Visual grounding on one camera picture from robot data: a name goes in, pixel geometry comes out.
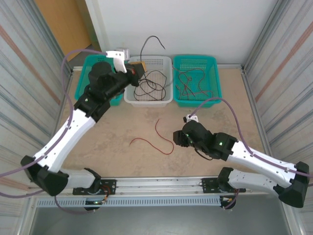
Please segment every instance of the cable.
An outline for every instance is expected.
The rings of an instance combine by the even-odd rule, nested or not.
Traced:
[[[172,151],[171,151],[170,153],[164,153],[162,150],[158,149],[158,148],[155,147],[153,144],[151,144],[148,140],[143,139],[143,138],[135,138],[135,139],[133,139],[133,140],[129,143],[129,145],[131,145],[131,144],[133,143],[133,141],[135,141],[135,140],[143,140],[143,141],[146,141],[147,143],[149,143],[149,145],[151,145],[153,148],[155,148],[155,149],[158,150],[159,152],[163,153],[164,155],[170,155],[170,154],[174,151],[174,144],[173,144],[170,140],[168,140],[168,139],[164,138],[163,136],[161,136],[161,135],[159,134],[159,132],[157,131],[157,123],[158,123],[159,120],[160,120],[160,119],[158,119],[157,122],[156,122],[155,131],[156,131],[156,133],[158,134],[158,136],[160,136],[162,139],[164,139],[164,140],[166,140],[166,141],[168,141],[168,142],[170,142],[170,143],[172,144],[173,148],[172,148]]]
[[[204,155],[202,155],[201,153],[199,153],[199,151],[198,151],[197,149],[195,149],[195,152],[198,153],[200,157],[202,157],[202,158],[204,158],[204,159],[206,159],[206,160],[208,160],[208,161],[213,160],[213,158],[211,158],[211,159],[206,158]]]
[[[235,198],[233,200],[231,200],[231,203],[229,203],[227,206],[223,207],[223,209],[227,209],[229,208],[231,205],[233,205],[235,203],[235,201],[237,200],[239,195],[239,189],[236,189],[236,194],[235,194]]]
[[[105,192],[105,190],[106,190],[105,188],[107,188],[108,193],[107,193],[106,197],[108,197],[108,196],[111,194],[111,190],[110,190],[110,187],[109,187],[109,186],[101,185],[100,188],[103,189],[104,192]],[[64,207],[61,207],[61,206],[60,206],[60,204],[59,204],[58,201],[57,201],[57,197],[56,197],[56,196],[54,197],[54,202],[55,202],[55,204],[57,205],[57,207],[58,207],[59,209],[63,210],[63,211],[66,212],[66,213],[82,215],[82,214],[88,214],[88,213],[94,212],[94,210],[92,210],[92,211],[83,211],[83,212],[82,212],[82,211],[78,211],[78,212],[77,212],[77,211],[65,209]]]
[[[65,208],[60,206],[60,204],[57,201],[57,197],[56,196],[54,196],[54,202],[55,202],[55,204],[57,205],[57,207],[59,209],[63,210],[66,213],[69,213],[69,214],[79,214],[79,215],[82,215],[82,214],[88,214],[88,213],[93,212],[93,211],[83,211],[83,212],[82,211],[78,211],[77,212],[77,211],[72,211],[72,210],[69,210],[69,209],[65,209]]]
[[[158,42],[161,44],[161,46],[164,48],[164,50],[166,50],[165,47],[163,46],[162,42],[160,41],[160,39],[159,39],[157,36],[154,36],[154,35],[149,36],[149,37],[145,40],[145,42],[144,42],[144,44],[143,44],[143,46],[142,46],[142,48],[141,48],[141,51],[140,51],[140,61],[142,61],[142,59],[141,59],[142,51],[143,51],[143,49],[145,48],[146,43],[147,43],[147,41],[148,41],[150,38],[156,38],[156,39],[158,40]]]
[[[267,164],[270,164],[270,165],[272,165],[272,166],[275,166],[275,167],[277,167],[277,168],[279,168],[279,169],[282,169],[282,170],[284,170],[284,171],[290,171],[290,172],[295,173],[295,174],[298,174],[298,175],[302,175],[302,176],[306,176],[306,177],[309,177],[309,178],[313,178],[313,175],[311,175],[311,174],[307,174],[307,173],[303,173],[303,172],[299,172],[299,171],[296,171],[296,170],[289,169],[289,168],[287,168],[287,167],[283,167],[283,166],[281,166],[281,165],[279,165],[279,164],[273,163],[273,162],[271,162],[271,161],[269,161],[269,160],[267,160],[267,159],[264,159],[264,158],[260,157],[259,155],[255,154],[255,153],[253,153],[252,150],[249,148],[247,142],[246,142],[245,139],[244,139],[244,136],[243,136],[243,134],[242,134],[242,132],[241,132],[241,129],[240,129],[240,126],[239,126],[239,121],[238,121],[238,118],[237,118],[237,116],[236,116],[236,114],[235,114],[234,109],[233,109],[233,108],[231,107],[231,105],[230,105],[225,99],[223,99],[223,98],[213,97],[213,98],[210,98],[210,99],[205,100],[204,102],[201,103],[201,105],[198,106],[198,108],[196,108],[196,109],[191,113],[191,115],[189,115],[189,117],[191,117],[192,115],[194,115],[205,103],[207,103],[207,102],[209,102],[209,101],[212,101],[212,100],[221,100],[221,101],[223,101],[225,104],[227,104],[227,106],[230,108],[230,110],[231,110],[231,112],[232,112],[232,114],[233,114],[233,116],[234,116],[234,118],[235,118],[236,124],[237,124],[237,129],[238,129],[238,132],[239,132],[239,136],[240,136],[240,138],[241,138],[241,140],[242,140],[242,142],[243,142],[243,144],[244,144],[246,150],[247,150],[253,157],[256,157],[257,159],[259,159],[259,160],[261,160],[261,161],[263,161],[263,162],[265,162],[265,163],[267,163]]]
[[[146,46],[148,40],[149,40],[150,38],[152,38],[152,37],[156,38],[156,39],[159,41],[159,43],[161,44],[161,46],[164,48],[164,50],[165,50],[164,45],[162,44],[162,42],[160,41],[160,39],[159,39],[157,36],[149,36],[149,37],[146,39],[146,41],[144,42],[144,44],[143,44],[143,46],[142,46],[142,48],[141,48],[141,51],[140,51],[140,61],[142,61],[142,51],[143,51],[144,47]],[[148,96],[150,96],[150,97],[153,99],[153,100],[147,100],[147,101],[160,101],[160,100],[163,100],[163,99],[166,97],[166,90],[165,90],[165,88],[166,88],[167,86],[169,86],[170,84],[166,85],[167,77],[166,77],[161,71],[158,71],[158,72],[160,72],[160,73],[165,77],[164,85],[162,86],[162,85],[160,85],[160,84],[157,83],[157,82],[153,82],[153,81],[151,81],[150,79],[147,79],[147,76],[148,76],[148,75],[146,75],[146,74],[144,73],[144,74],[143,74],[143,75],[144,75],[144,78],[140,80],[140,81],[142,81],[142,82],[139,84],[139,87],[142,89],[142,91],[144,92],[144,94],[138,95],[138,94],[136,93],[136,89],[137,89],[137,88],[135,88],[135,90],[134,90],[134,98],[135,98],[137,101],[140,101],[140,100],[137,99],[136,96],[148,95]],[[143,83],[146,83],[146,84],[152,89],[152,91],[146,92],[146,91],[142,88],[142,84],[143,84]],[[161,98],[160,98],[160,99],[157,99],[157,98],[155,98],[154,96],[151,95],[151,93],[152,93],[152,92],[155,92],[155,91],[161,91]]]
[[[9,195],[9,194],[0,192],[0,196],[1,196],[1,197],[7,197],[7,198],[15,198],[15,199],[18,199],[18,198],[31,197],[31,196],[34,196],[34,195],[36,195],[36,194],[42,193],[42,192],[44,192],[44,191],[43,191],[43,190],[39,190],[39,191],[37,191],[37,192],[32,192],[32,193],[28,193],[28,194],[25,194],[25,195]]]
[[[42,160],[60,141],[61,139],[65,136],[67,130],[69,129],[70,127],[70,124],[72,122],[72,119],[73,119],[73,104],[72,104],[72,101],[70,100],[70,97],[69,95],[67,94],[66,92],[66,87],[65,87],[65,73],[64,73],[64,65],[65,65],[65,62],[67,60],[67,58],[72,55],[73,53],[78,53],[78,52],[92,52],[92,53],[96,53],[96,54],[102,54],[102,55],[107,55],[105,52],[100,52],[100,51],[96,51],[96,50],[90,50],[90,49],[77,49],[77,50],[73,50],[71,52],[69,52],[64,58],[63,58],[63,61],[61,63],[61,80],[62,80],[62,88],[63,88],[63,93],[64,95],[66,96],[66,99],[68,101],[68,104],[70,106],[70,109],[69,109],[69,117],[68,117],[68,122],[67,122],[67,126],[65,128],[65,130],[62,132],[62,134],[60,135],[60,137],[55,141],[55,143],[41,156],[39,157],[38,159],[34,160],[33,162],[29,163],[29,164],[26,164],[20,168],[17,168],[17,169],[14,169],[14,170],[11,170],[11,171],[8,171],[8,172],[5,172],[5,173],[1,173],[0,174],[0,178],[1,177],[4,177],[4,176],[7,176],[7,175],[11,175],[11,174],[14,174],[14,173],[17,173],[21,170],[25,170],[33,165],[35,165],[36,163],[38,163],[40,160]],[[1,193],[1,196],[3,197],[14,197],[14,198],[23,198],[23,197],[29,197],[30,195],[29,194],[26,194],[26,195],[8,195],[8,194],[5,194],[5,193]]]
[[[178,75],[178,79],[179,79],[179,81],[184,85],[184,89],[183,89],[183,91],[181,92],[181,89],[179,88],[179,86],[176,84],[176,88],[177,88],[177,90],[179,90],[179,98],[178,99],[180,99],[180,96],[182,95],[182,96],[187,96],[187,99],[189,100],[189,93],[188,93],[188,90],[191,92],[191,94],[195,97],[195,94],[204,94],[204,95],[206,95],[207,97],[210,97],[208,94],[206,94],[207,92],[210,92],[211,94],[212,94],[212,96],[211,97],[213,97],[213,92],[212,91],[203,91],[202,89],[201,89],[201,87],[200,87],[200,83],[202,82],[202,80],[204,80],[205,79],[205,72],[204,72],[204,70],[203,69],[201,69],[201,68],[194,68],[194,69],[191,69],[191,70],[187,70],[187,71],[180,71],[179,69],[176,69],[176,68],[174,68],[174,66],[172,65],[172,68],[173,69],[175,69],[175,70],[177,70],[178,72],[179,72],[179,75]],[[189,87],[188,87],[188,83],[189,82],[191,82],[192,81],[192,77],[188,77],[186,74],[188,73],[188,72],[190,72],[190,71],[193,71],[193,70],[201,70],[202,72],[203,72],[203,77],[200,79],[200,81],[198,82],[198,88],[199,88],[199,90],[200,90],[200,92],[193,92]],[[182,75],[182,74],[184,74],[185,75],[185,77],[187,78],[187,84],[185,84],[182,80],[181,80],[181,78],[180,78],[180,76]]]
[[[152,72],[159,72],[159,73],[161,73],[161,74],[165,77],[165,82],[164,82],[164,85],[163,85],[163,86],[160,85],[159,83],[156,83],[156,82],[154,82],[154,81],[152,81],[152,80],[150,80],[150,79],[147,78],[147,76],[149,76]],[[166,97],[165,84],[166,84],[166,81],[167,81],[167,76],[165,76],[165,75],[164,75],[161,71],[159,71],[159,70],[150,71],[150,72],[147,74],[147,76],[146,76],[146,78],[142,78],[141,80],[139,80],[139,88],[141,88],[141,90],[144,92],[144,94],[137,94],[137,93],[136,93],[136,89],[137,89],[138,87],[135,87],[135,89],[134,89],[134,98],[135,98],[137,101],[139,101],[139,99],[137,99],[136,96],[148,95],[148,96],[150,96],[151,98],[154,99],[154,100],[148,100],[148,101],[163,100],[163,99]],[[147,85],[152,89],[152,91],[146,92],[146,91],[142,88],[142,84],[143,84],[143,83],[147,83]],[[153,85],[155,85],[155,88],[151,87],[151,86],[149,85],[149,83],[152,83]],[[161,98],[160,98],[160,99],[157,99],[157,98],[155,98],[155,97],[153,97],[153,96],[151,95],[151,93],[152,93],[152,92],[155,92],[155,91],[157,91],[157,92],[160,92],[160,91],[161,91]]]

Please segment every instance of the white plastic clip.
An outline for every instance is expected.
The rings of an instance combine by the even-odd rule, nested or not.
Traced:
[[[125,53],[122,51],[108,50],[106,51],[108,58],[113,58],[113,64],[117,72],[127,73],[124,61]]]
[[[192,115],[191,117],[189,117],[190,114],[188,114],[187,116],[184,117],[184,122],[189,122],[191,120],[199,122],[198,117],[196,115]]]

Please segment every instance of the corrugated metal panel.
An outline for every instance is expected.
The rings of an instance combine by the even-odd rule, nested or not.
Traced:
[[[63,100],[63,55],[38,13],[31,1],[0,2],[0,172],[20,167],[49,141]],[[0,178],[0,191],[25,194],[29,183],[19,172]],[[0,234],[17,232],[23,203],[0,197]]]
[[[286,1],[245,71],[274,157],[313,168],[313,1]],[[313,189],[299,210],[313,233]]]

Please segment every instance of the brown wire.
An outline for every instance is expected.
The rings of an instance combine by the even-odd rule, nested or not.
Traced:
[[[101,185],[100,187],[103,189],[104,192],[106,191],[105,188],[107,188],[107,191],[108,191],[107,197],[111,194],[111,189],[110,189],[109,186],[107,186],[107,185]]]
[[[172,148],[172,151],[171,151],[170,153],[164,153],[162,150],[158,149],[158,148],[155,147],[153,144],[151,144],[148,140],[143,139],[143,138],[139,138],[139,137],[133,139],[133,140],[129,143],[129,145],[131,145],[131,144],[133,143],[133,141],[135,141],[135,140],[142,140],[142,141],[146,141],[149,145],[151,145],[153,148],[155,148],[155,149],[158,150],[159,152],[163,153],[164,155],[170,155],[170,154],[174,151],[174,144],[173,144],[170,140],[164,138],[163,136],[161,136],[161,135],[159,134],[159,132],[157,131],[157,123],[158,123],[158,121],[160,121],[160,119],[158,119],[157,122],[156,122],[156,124],[155,124],[155,131],[156,131],[156,133],[158,134],[158,136],[160,136],[162,139],[164,139],[164,140],[166,140],[166,141],[168,141],[168,142],[170,142],[170,143],[172,144],[173,148]]]
[[[188,93],[187,89],[191,92],[191,94],[192,94],[193,96],[195,96],[195,94],[205,94],[207,97],[209,97],[209,95],[206,94],[206,93],[207,93],[207,92],[210,92],[210,93],[212,94],[212,97],[213,97],[213,92],[212,92],[212,91],[203,91],[203,90],[201,89],[201,87],[200,87],[200,83],[201,83],[202,80],[204,80],[204,78],[205,78],[205,72],[204,72],[203,69],[194,68],[194,69],[187,70],[187,71],[180,71],[179,69],[174,68],[173,65],[172,65],[172,68],[175,69],[175,70],[177,70],[177,71],[179,72],[178,79],[179,79],[179,81],[184,85],[184,89],[183,89],[182,92],[181,92],[181,89],[178,87],[178,85],[176,85],[176,88],[179,90],[179,99],[180,99],[180,96],[181,96],[181,95],[182,95],[182,96],[187,95],[187,99],[189,100],[189,95],[190,95],[190,94]],[[198,88],[199,88],[200,92],[196,92],[196,93],[195,93],[195,92],[192,92],[192,90],[188,87],[188,83],[189,83],[189,81],[192,80],[192,77],[188,77],[188,76],[186,75],[186,73],[188,73],[188,72],[190,72],[190,71],[193,71],[193,70],[201,70],[201,71],[203,72],[203,77],[202,77],[202,78],[200,79],[200,81],[198,82]],[[187,78],[187,84],[185,84],[185,83],[180,79],[180,76],[181,76],[182,74],[184,74],[185,77]]]

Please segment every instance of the black wire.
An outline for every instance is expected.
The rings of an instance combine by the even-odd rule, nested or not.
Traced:
[[[206,159],[206,160],[208,160],[208,161],[213,160],[213,158],[211,158],[211,159],[206,158],[204,155],[202,155],[201,153],[199,153],[197,149],[195,149],[195,152],[198,153],[200,157],[202,157],[202,158],[204,158],[204,159]]]
[[[160,41],[160,39],[159,39],[157,36],[154,36],[154,35],[153,35],[153,36],[149,36],[149,37],[146,39],[146,41],[144,42],[144,44],[143,44],[143,46],[142,46],[142,48],[141,48],[141,51],[140,51],[140,61],[142,61],[142,51],[143,51],[144,47],[146,46],[148,40],[149,40],[150,38],[152,38],[152,37],[156,38],[156,39],[159,41],[159,43],[161,44],[161,46],[165,49],[165,47],[163,46],[162,42]],[[166,90],[165,90],[165,88],[170,85],[170,84],[166,85],[167,76],[165,76],[161,71],[158,71],[159,73],[161,73],[161,74],[165,77],[165,82],[164,82],[164,85],[163,85],[163,86],[162,86],[161,84],[156,83],[156,82],[154,82],[154,81],[152,81],[152,80],[150,80],[150,79],[147,78],[147,76],[149,76],[150,73],[155,72],[155,71],[158,71],[158,70],[153,70],[153,71],[149,72],[147,75],[144,73],[144,78],[142,78],[142,79],[139,80],[139,87],[142,89],[142,91],[144,92],[144,94],[138,95],[138,94],[136,93],[136,89],[137,89],[138,87],[136,87],[135,90],[134,90],[134,98],[135,98],[137,101],[139,101],[139,100],[137,99],[136,96],[143,96],[143,95],[148,95],[148,96],[150,96],[151,98],[153,98],[153,100],[149,100],[149,101],[160,101],[160,100],[163,100],[163,99],[166,97]],[[146,91],[142,88],[142,84],[144,84],[144,83],[146,83],[146,84],[152,89],[152,91],[146,92]],[[151,93],[152,93],[152,92],[155,92],[155,91],[157,91],[157,92],[160,92],[160,91],[161,91],[161,99],[157,99],[157,98],[155,98],[155,97],[153,97],[153,96],[151,95]]]
[[[156,83],[156,82],[154,82],[154,81],[151,81],[151,80],[148,79],[148,78],[142,78],[142,79],[140,79],[140,80],[139,80],[139,87],[142,89],[142,91],[144,92],[144,94],[137,94],[136,89],[137,89],[138,87],[136,87],[136,88],[134,89],[134,97],[135,97],[135,99],[136,99],[137,101],[139,101],[139,100],[137,99],[136,96],[143,96],[143,95],[148,95],[148,96],[150,96],[151,98],[154,99],[154,100],[152,100],[152,101],[160,101],[160,100],[163,100],[163,99],[166,97],[165,84],[166,84],[166,81],[167,81],[167,76],[165,76],[165,75],[164,75],[161,71],[159,71],[159,70],[150,71],[150,72],[147,74],[147,76],[149,76],[149,74],[151,74],[152,72],[159,72],[159,73],[161,73],[161,74],[165,77],[164,85],[162,86],[162,85],[160,85],[159,83]],[[143,84],[143,83],[147,83],[147,85],[152,89],[152,91],[146,92],[146,91],[142,88],[142,84]],[[157,98],[153,97],[152,95],[150,95],[150,93],[155,92],[155,91],[159,91],[159,92],[161,91],[161,99],[157,99]]]
[[[203,91],[203,90],[201,89],[201,87],[200,87],[200,83],[201,83],[202,80],[204,80],[204,78],[205,78],[205,72],[204,72],[203,69],[194,68],[194,69],[187,70],[187,71],[180,71],[180,70],[178,70],[178,69],[176,69],[176,68],[174,68],[174,69],[179,72],[178,79],[179,79],[179,81],[180,81],[180,82],[183,84],[183,86],[184,86],[184,89],[183,89],[182,92],[181,92],[181,89],[179,88],[179,86],[176,85],[176,88],[179,90],[179,99],[180,99],[180,96],[181,96],[181,95],[186,95],[186,96],[187,96],[187,99],[189,100],[189,95],[190,95],[190,94],[189,94],[188,90],[191,92],[191,94],[192,94],[194,97],[195,97],[195,94],[205,94],[206,96],[210,97],[208,94],[206,94],[207,92],[210,92],[210,93],[212,94],[212,97],[213,97],[213,92],[212,92],[212,91]],[[188,72],[190,72],[190,71],[193,71],[193,70],[201,70],[201,71],[203,72],[203,77],[202,77],[202,78],[200,79],[200,81],[198,82],[198,88],[199,88],[199,90],[200,90],[200,93],[194,93],[194,92],[192,92],[192,90],[188,87],[188,83],[189,83],[190,81],[192,81],[192,77],[188,77],[186,73],[188,73]],[[181,80],[180,76],[181,76],[182,74],[184,74],[185,77],[187,78],[187,84],[184,83],[184,82]]]
[[[149,36],[149,37],[146,39],[145,43],[143,44],[143,46],[142,46],[142,48],[141,48],[141,51],[140,51],[140,61],[142,61],[142,59],[141,59],[142,51],[143,51],[143,49],[145,48],[145,45],[146,45],[147,41],[148,41],[150,38],[156,38],[156,39],[158,40],[158,42],[161,44],[161,46],[164,48],[164,50],[165,50],[165,47],[163,46],[162,42],[160,41],[160,39],[159,39],[157,36],[154,36],[154,35]]]

